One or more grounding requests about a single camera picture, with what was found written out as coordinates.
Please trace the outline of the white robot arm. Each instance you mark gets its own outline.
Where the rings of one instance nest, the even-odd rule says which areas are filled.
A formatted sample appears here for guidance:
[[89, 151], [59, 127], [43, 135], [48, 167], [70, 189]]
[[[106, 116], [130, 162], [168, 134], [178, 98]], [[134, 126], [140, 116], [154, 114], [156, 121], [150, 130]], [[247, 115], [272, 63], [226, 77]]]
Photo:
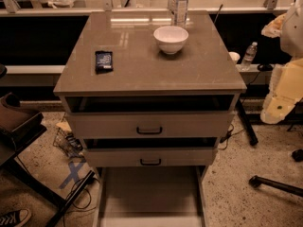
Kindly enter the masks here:
[[264, 99], [260, 119], [277, 124], [303, 99], [303, 0], [296, 0], [286, 13], [266, 25], [261, 34], [280, 38], [280, 48], [291, 59], [276, 64], [271, 74], [269, 93]]

